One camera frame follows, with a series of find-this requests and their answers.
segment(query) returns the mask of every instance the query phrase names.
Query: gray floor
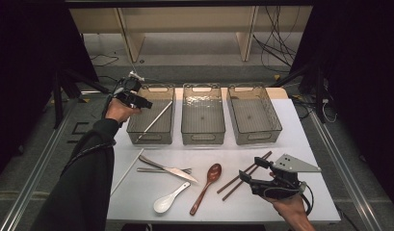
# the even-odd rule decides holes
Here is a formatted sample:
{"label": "gray floor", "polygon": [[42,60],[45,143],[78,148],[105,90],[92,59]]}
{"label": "gray floor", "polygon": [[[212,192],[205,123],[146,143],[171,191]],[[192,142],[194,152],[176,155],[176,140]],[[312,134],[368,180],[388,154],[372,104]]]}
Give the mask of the gray floor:
{"label": "gray floor", "polygon": [[[267,36],[266,33],[257,34],[261,40],[266,40]],[[289,47],[296,49],[300,39],[301,34],[295,33],[290,35],[286,42]],[[134,68],[128,62],[119,35],[85,35],[85,43],[93,57],[93,64],[98,65],[95,69],[100,76],[100,84],[103,86],[110,88],[114,84],[111,78],[119,79],[126,76]],[[265,66],[281,71],[288,70],[288,66],[268,54],[262,56],[261,53],[261,48],[254,42],[250,51],[250,60],[242,62],[235,35],[229,33],[147,34],[141,55],[135,63],[135,69],[148,82],[172,82],[178,86],[187,82],[226,84],[252,81],[261,81],[270,85],[275,82],[275,75],[286,75],[286,72],[271,71]],[[100,54],[118,57],[118,60],[104,56],[95,57]],[[285,86],[286,91],[289,94],[299,94],[297,90],[299,82],[300,78],[290,82]],[[81,90],[90,90],[85,85],[79,86]],[[92,93],[81,97],[87,99],[86,101],[65,102],[68,114],[67,124],[58,130],[53,129],[54,105],[48,102],[39,123],[24,143],[23,155],[14,156],[0,177],[0,227],[7,220],[6,217],[11,216],[13,205],[19,200],[20,193],[25,192],[28,186],[31,187],[31,184],[27,183],[31,182],[30,175],[36,170],[37,163],[47,163],[42,170],[42,175],[30,188],[31,195],[27,197],[24,206],[20,209],[16,208],[18,209],[16,217],[19,220],[14,222],[13,230],[29,230],[41,204],[56,184],[71,149],[81,137],[79,133],[90,129],[92,124],[99,119],[104,97],[104,95]],[[311,96],[302,95],[302,98],[308,101]],[[298,116],[305,116],[307,110],[298,105]],[[327,109],[326,113],[334,115],[331,109]],[[81,122],[87,124],[80,124],[76,128],[76,124]],[[335,122],[320,125],[318,118],[310,113],[310,116],[302,119],[302,127],[317,162],[323,170],[322,174],[333,201],[348,217],[342,218],[341,222],[333,225],[315,224],[316,228],[318,230],[355,230],[351,225],[353,222],[359,230],[394,230],[394,206],[368,165],[360,161],[359,152],[339,117]],[[53,147],[47,146],[55,135],[59,136],[59,141]],[[40,157],[42,153],[49,157],[46,162]],[[341,162],[334,161],[337,156],[342,158]],[[353,181],[346,180],[349,176],[353,177]],[[371,209],[372,217],[360,213],[363,209]],[[120,230],[122,226],[123,223],[109,222],[107,230]],[[155,225],[155,230],[180,228]],[[256,228],[249,226],[214,227],[215,230],[256,230]],[[195,226],[194,229],[187,227],[187,229],[198,230],[199,226]],[[266,224],[266,230],[287,229],[284,223]]]}

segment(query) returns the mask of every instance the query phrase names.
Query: white plastic spoon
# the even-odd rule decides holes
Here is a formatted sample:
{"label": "white plastic spoon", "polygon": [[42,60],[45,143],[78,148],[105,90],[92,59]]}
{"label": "white plastic spoon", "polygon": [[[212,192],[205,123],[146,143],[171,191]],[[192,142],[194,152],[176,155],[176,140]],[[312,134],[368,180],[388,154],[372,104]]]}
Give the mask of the white plastic spoon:
{"label": "white plastic spoon", "polygon": [[176,196],[179,193],[181,193],[183,190],[187,189],[190,185],[191,185],[190,182],[185,182],[175,192],[157,199],[154,202],[155,212],[160,213],[160,214],[165,213],[170,208],[170,206],[173,203],[173,201],[175,200]]}

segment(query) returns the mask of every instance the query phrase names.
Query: white stick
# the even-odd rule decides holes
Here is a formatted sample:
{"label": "white stick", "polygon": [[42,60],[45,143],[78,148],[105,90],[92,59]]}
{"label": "white stick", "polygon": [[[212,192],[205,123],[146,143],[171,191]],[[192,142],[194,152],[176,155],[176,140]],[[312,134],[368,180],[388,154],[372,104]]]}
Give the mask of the white stick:
{"label": "white stick", "polygon": [[154,125],[154,123],[158,120],[158,118],[160,118],[160,117],[163,115],[163,113],[170,107],[171,104],[172,104],[172,101],[170,101],[169,105],[167,105],[167,106],[163,109],[163,111],[162,111],[157,117],[155,117],[154,120],[152,120],[152,122],[148,125],[148,127],[145,128],[144,132],[137,138],[136,142],[138,142],[139,139],[141,139],[142,136],[145,135],[145,133],[148,131],[148,129],[150,129],[151,126]]}
{"label": "white stick", "polygon": [[124,175],[121,176],[121,178],[118,181],[118,184],[115,186],[115,188],[112,190],[112,192],[110,193],[110,196],[113,195],[113,193],[116,191],[116,189],[118,188],[118,186],[121,184],[122,180],[124,179],[124,177],[127,175],[127,173],[130,171],[131,167],[134,165],[134,163],[136,163],[137,159],[139,159],[139,156],[144,152],[144,149],[142,148],[142,150],[139,152],[139,154],[137,155],[137,157],[134,159],[134,161],[131,163],[131,165],[128,167],[128,169],[125,171]]}

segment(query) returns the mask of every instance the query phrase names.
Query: black sleeve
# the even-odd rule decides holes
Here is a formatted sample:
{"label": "black sleeve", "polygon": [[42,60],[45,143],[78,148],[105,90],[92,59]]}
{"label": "black sleeve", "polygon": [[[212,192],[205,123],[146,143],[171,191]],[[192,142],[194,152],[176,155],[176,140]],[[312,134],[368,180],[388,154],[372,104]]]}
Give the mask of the black sleeve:
{"label": "black sleeve", "polygon": [[[76,144],[78,153],[111,143],[118,131],[113,119],[101,119]],[[95,149],[65,171],[44,202],[31,230],[105,230],[114,170],[113,147]]]}

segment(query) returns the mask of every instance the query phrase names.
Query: wooden spoon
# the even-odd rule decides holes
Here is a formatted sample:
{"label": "wooden spoon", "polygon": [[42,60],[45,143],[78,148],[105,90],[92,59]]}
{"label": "wooden spoon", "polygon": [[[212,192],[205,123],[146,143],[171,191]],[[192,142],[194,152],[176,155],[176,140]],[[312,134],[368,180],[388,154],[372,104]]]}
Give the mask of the wooden spoon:
{"label": "wooden spoon", "polygon": [[210,186],[212,183],[217,181],[222,173],[222,167],[220,164],[214,164],[212,165],[207,173],[207,181],[206,185],[203,188],[202,192],[200,193],[199,197],[197,198],[196,203],[194,204],[193,208],[190,211],[190,214],[193,216],[197,212],[197,208],[199,207],[200,202],[202,201],[203,196],[205,195],[206,190],[208,189],[208,186]]}

